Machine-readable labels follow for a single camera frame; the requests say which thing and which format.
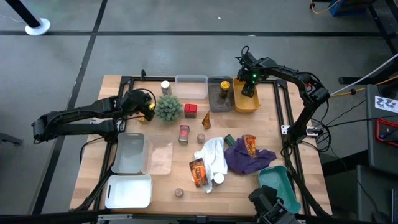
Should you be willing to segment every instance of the white pole base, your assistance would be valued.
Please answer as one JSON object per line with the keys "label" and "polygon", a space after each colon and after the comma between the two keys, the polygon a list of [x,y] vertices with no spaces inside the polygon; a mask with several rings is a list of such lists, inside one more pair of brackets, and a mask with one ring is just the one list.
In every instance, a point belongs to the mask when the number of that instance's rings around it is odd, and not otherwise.
{"label": "white pole base", "polygon": [[50,21],[48,19],[40,18],[40,26],[36,28],[31,28],[30,26],[26,25],[25,31],[29,35],[43,35],[50,29]]}

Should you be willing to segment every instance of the gray floor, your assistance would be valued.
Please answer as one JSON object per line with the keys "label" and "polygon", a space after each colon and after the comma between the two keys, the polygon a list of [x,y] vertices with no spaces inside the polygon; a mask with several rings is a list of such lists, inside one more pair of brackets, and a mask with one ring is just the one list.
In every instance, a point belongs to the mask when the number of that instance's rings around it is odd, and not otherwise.
{"label": "gray floor", "polygon": [[[52,31],[92,31],[101,0],[23,1],[37,17],[52,23]],[[317,9],[327,4],[317,3]],[[377,11],[387,29],[396,22],[383,2]],[[0,14],[20,20],[0,1]],[[24,30],[24,24],[0,17],[0,30]],[[263,32],[377,32],[366,14],[334,18],[314,15],[307,0],[297,1],[182,1],[109,0],[100,31],[263,31]],[[89,36],[0,36],[0,131],[24,139],[22,147],[1,144],[0,213],[29,213],[52,142],[33,145],[31,123],[51,110],[64,110],[75,84]],[[357,37],[237,37],[237,36],[97,36],[76,106],[97,99],[103,75],[204,74],[235,76],[234,56],[249,45],[257,57],[311,71],[331,91],[342,87],[339,76],[361,77],[387,60],[391,53],[380,38]],[[331,98],[330,121],[364,99]],[[317,111],[320,118],[324,107]],[[364,118],[364,105],[340,121]],[[331,130],[339,156],[365,150],[364,123]],[[65,138],[44,212],[68,210],[78,168],[79,150],[86,136]],[[322,161],[335,159],[330,153]],[[334,187],[329,187],[331,195]]]}

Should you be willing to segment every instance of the purple cloth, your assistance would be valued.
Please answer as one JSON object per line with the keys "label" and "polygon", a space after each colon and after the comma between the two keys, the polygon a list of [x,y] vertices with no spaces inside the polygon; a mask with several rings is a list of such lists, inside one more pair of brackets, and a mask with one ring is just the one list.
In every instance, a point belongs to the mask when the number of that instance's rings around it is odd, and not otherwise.
{"label": "purple cloth", "polygon": [[264,169],[269,166],[271,161],[276,159],[275,153],[266,149],[261,151],[256,149],[256,154],[257,157],[255,159],[251,158],[244,145],[244,140],[238,138],[234,146],[225,150],[224,157],[228,168],[237,174],[250,174]]}

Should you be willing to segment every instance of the white cable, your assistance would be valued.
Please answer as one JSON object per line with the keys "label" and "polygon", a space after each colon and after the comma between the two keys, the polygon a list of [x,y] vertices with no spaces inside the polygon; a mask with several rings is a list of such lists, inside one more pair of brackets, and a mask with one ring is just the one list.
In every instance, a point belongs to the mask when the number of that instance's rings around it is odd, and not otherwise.
{"label": "white cable", "polygon": [[375,74],[375,73],[378,72],[382,67],[384,67],[385,65],[387,65],[388,63],[390,63],[392,60],[394,60],[397,56],[398,56],[398,54],[392,56],[392,58],[390,58],[388,61],[384,62],[382,65],[380,65],[377,69],[373,70],[371,73],[365,75],[365,76],[364,76],[363,78],[361,78],[360,80],[358,80],[358,81],[356,81],[356,82],[354,82],[354,83],[352,83],[352,84],[349,84],[348,86],[343,87],[343,88],[340,89],[340,90],[335,91],[335,92],[332,93],[331,95],[333,96],[334,94],[336,94],[336,93],[338,93],[338,92],[341,92],[341,91],[343,91],[343,90],[345,90],[345,89],[347,89],[347,88],[349,88],[349,87],[351,87],[351,86],[353,86],[353,85],[359,83],[360,81],[364,80],[365,78],[367,78],[367,77],[369,77],[369,76]]}
{"label": "white cable", "polygon": [[0,16],[3,17],[3,18],[6,18],[6,19],[10,19],[10,20],[12,20],[14,22],[24,22],[24,21],[19,21],[19,20],[13,19],[13,18],[11,18],[9,16],[5,16],[5,15],[2,15],[2,14],[0,14]]}

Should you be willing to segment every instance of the small pine tree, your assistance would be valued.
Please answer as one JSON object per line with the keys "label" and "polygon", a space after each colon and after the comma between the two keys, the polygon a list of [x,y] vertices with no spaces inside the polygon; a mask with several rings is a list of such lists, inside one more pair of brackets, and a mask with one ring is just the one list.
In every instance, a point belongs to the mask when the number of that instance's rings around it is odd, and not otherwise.
{"label": "small pine tree", "polygon": [[182,111],[182,104],[176,96],[161,96],[155,108],[156,117],[165,124],[173,123]]}

